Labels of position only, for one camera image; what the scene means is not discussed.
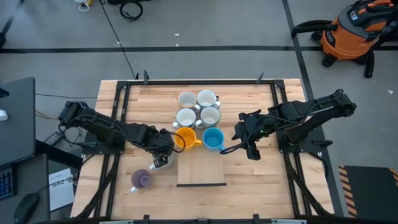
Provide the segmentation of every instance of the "orange and black striped mat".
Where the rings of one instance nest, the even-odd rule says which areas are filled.
[[[398,221],[398,174],[391,168],[339,166],[351,218]]]

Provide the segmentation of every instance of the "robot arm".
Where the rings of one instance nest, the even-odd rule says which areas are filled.
[[[174,142],[166,129],[158,131],[154,126],[145,124],[126,124],[97,113],[84,102],[68,101],[59,120],[60,127],[82,127],[110,148],[128,141],[151,153],[156,167],[167,164],[174,148]]]
[[[242,147],[246,150],[248,159],[261,158],[255,141],[276,131],[287,133],[286,141],[296,145],[304,141],[307,134],[332,118],[351,116],[356,109],[355,103],[337,90],[332,95],[310,100],[308,102],[290,101],[281,103],[268,109],[269,114],[260,114],[261,110],[253,113],[239,114],[238,124],[235,125],[235,135],[232,140],[241,139],[242,143],[235,148],[228,148],[222,154],[230,153]]]

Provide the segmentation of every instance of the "orange vacuum cleaner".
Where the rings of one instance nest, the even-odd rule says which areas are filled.
[[[295,26],[298,33],[314,32],[313,40],[320,40],[326,53],[322,64],[330,67],[336,60],[354,60],[366,65],[366,78],[374,68],[373,50],[384,43],[385,28],[397,18],[398,0],[357,1],[343,9],[334,21],[315,20]]]

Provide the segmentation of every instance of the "concrete floor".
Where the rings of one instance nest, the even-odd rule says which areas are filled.
[[[355,0],[287,2],[293,22],[298,24],[310,19],[332,20]],[[72,0],[30,0],[17,5],[17,0],[0,2],[0,27],[14,16],[4,49],[119,47],[98,1],[88,12],[80,12]],[[293,46],[281,0],[153,0],[142,5],[144,15],[136,22],[123,20],[118,7],[105,5],[125,47]],[[301,46],[316,45],[309,34],[300,34],[298,40]],[[257,78],[262,72],[264,78],[302,78],[294,51],[244,49],[160,52],[154,48],[126,55],[135,73],[146,69],[151,79]],[[326,138],[334,142],[329,147],[333,169],[340,164],[398,169],[398,77],[394,66],[398,52],[375,53],[372,79],[363,78],[364,67],[353,62],[324,68],[322,52],[302,54],[315,98],[342,88],[358,105],[354,116],[323,125]],[[101,80],[132,79],[121,52],[0,53],[0,68],[0,82],[35,77],[36,92],[53,95],[95,97]],[[65,101],[37,96],[36,109],[55,118]],[[95,106],[95,99],[85,101]],[[37,139],[44,140],[57,125],[54,120],[37,118]],[[67,134],[74,139],[77,131]],[[58,147],[65,151],[75,148],[65,142]],[[340,182],[337,185],[343,199]],[[345,204],[343,210],[347,215]]]

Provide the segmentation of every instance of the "keyboard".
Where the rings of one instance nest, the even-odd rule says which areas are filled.
[[[16,175],[13,165],[0,167],[0,200],[16,194]]]

